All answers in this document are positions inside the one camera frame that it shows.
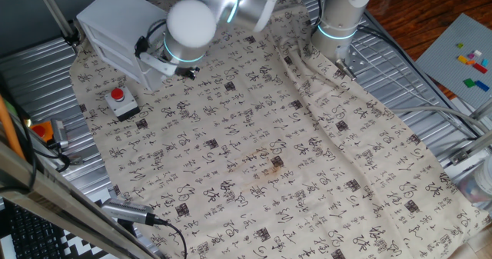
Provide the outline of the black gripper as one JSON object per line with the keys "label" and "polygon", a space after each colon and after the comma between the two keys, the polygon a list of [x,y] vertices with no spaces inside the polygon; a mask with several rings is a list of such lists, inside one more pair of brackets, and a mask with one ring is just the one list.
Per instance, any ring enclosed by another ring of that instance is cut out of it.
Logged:
{"label": "black gripper", "polygon": [[177,75],[184,77],[184,78],[196,79],[196,75],[199,71],[200,71],[199,67],[177,68]]}

